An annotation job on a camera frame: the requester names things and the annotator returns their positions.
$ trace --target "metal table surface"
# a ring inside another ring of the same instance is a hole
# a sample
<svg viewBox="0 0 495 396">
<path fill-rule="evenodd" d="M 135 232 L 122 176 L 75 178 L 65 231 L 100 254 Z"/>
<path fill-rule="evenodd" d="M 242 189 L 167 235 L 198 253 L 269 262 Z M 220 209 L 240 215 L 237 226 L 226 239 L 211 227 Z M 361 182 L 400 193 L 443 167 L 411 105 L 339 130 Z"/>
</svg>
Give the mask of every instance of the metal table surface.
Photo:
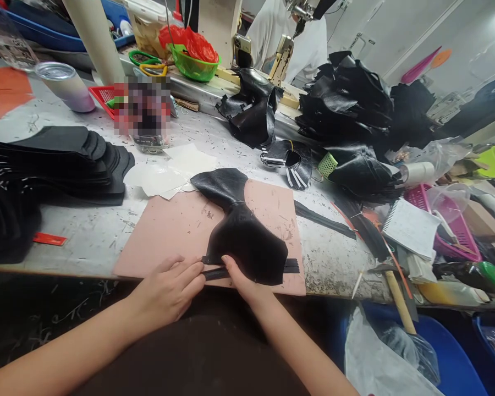
<svg viewBox="0 0 495 396">
<path fill-rule="evenodd" d="M 0 67 L 6 66 L 0 59 Z M 153 163 L 160 156 L 139 152 L 127 136 L 117 135 L 114 121 L 97 105 L 89 114 L 74 113 L 34 74 L 29 80 L 35 98 L 0 119 L 0 141 L 11 142 L 36 134 L 47 125 L 84 125 L 107 141 L 124 145 L 136 163 Z M 172 146 L 193 142 L 197 148 L 217 157 L 219 167 L 235 167 L 248 177 L 286 187 L 282 175 L 267 170 L 259 160 L 260 151 L 234 139 L 224 120 L 203 113 L 181 114 L 171 120 Z M 293 191 L 294 198 L 309 209 L 338 222 L 342 216 L 330 203 L 327 182 L 312 181 L 306 191 Z M 41 232 L 68 238 L 64 246 L 34 244 L 24 262 L 0 265 L 0 271 L 61 276 L 112 278 L 112 268 L 132 233 L 147 197 L 140 188 L 127 186 L 126 197 L 117 207 L 42 206 Z M 349 298 L 359 270 L 376 265 L 366 245 L 301 217 L 297 218 L 309 294 Z M 387 283 L 373 274 L 364 274 L 357 299 L 392 301 Z"/>
</svg>

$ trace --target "white shirt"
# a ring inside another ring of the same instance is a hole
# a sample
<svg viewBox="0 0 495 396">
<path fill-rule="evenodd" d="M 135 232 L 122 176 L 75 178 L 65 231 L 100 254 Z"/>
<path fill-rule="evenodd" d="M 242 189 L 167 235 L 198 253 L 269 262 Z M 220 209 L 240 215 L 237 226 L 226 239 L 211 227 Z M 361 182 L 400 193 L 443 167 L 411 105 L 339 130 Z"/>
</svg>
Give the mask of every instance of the white shirt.
<svg viewBox="0 0 495 396">
<path fill-rule="evenodd" d="M 293 37 L 296 26 L 284 0 L 266 0 L 247 31 L 251 39 L 253 67 L 269 74 L 281 36 Z M 327 58 L 325 18 L 306 22 L 304 31 L 294 39 L 284 82 L 290 83 L 301 72 L 305 80 L 313 80 L 317 67 L 327 63 Z"/>
</svg>

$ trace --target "pink cutting board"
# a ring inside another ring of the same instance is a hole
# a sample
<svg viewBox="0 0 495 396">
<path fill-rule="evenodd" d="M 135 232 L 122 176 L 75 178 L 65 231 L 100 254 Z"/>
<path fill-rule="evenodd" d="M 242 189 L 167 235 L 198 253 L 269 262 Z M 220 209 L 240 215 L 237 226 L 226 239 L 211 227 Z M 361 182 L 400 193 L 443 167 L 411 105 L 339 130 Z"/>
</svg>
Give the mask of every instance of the pink cutting board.
<svg viewBox="0 0 495 396">
<path fill-rule="evenodd" d="M 288 246 L 288 258 L 299 262 L 298 274 L 284 274 L 284 282 L 274 286 L 275 293 L 305 295 L 301 239 L 291 190 L 248 180 L 246 203 L 255 216 Z M 164 259 L 175 254 L 203 256 L 211 231 L 224 217 L 223 210 L 199 192 L 179 192 L 170 201 L 160 196 L 150 199 L 125 248 L 115 264 L 118 276 L 144 278 Z M 233 287 L 231 279 L 207 282 Z"/>
</svg>

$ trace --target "notebook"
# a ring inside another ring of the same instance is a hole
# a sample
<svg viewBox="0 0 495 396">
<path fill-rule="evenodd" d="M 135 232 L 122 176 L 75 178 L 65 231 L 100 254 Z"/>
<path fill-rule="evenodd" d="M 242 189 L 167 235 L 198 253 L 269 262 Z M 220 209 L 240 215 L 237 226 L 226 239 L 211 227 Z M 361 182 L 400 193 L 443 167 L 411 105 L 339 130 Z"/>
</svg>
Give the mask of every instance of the notebook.
<svg viewBox="0 0 495 396">
<path fill-rule="evenodd" d="M 411 252 L 431 260 L 439 224 L 437 217 L 399 199 L 390 208 L 382 233 Z"/>
</svg>

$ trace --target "hand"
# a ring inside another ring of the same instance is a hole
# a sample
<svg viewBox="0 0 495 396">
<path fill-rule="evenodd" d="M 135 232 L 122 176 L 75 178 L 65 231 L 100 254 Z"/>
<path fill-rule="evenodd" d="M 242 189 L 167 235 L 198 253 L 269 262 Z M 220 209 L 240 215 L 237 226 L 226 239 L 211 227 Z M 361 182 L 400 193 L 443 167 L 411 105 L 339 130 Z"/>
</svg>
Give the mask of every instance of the hand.
<svg viewBox="0 0 495 396">
<path fill-rule="evenodd" d="M 167 258 L 121 301 L 133 341 L 181 318 L 204 288 L 203 269 L 201 257 Z"/>
<path fill-rule="evenodd" d="M 222 256 L 222 261 L 225 263 L 233 284 L 253 311 L 264 307 L 273 300 L 277 301 L 269 286 L 247 279 L 232 257 Z"/>
</svg>

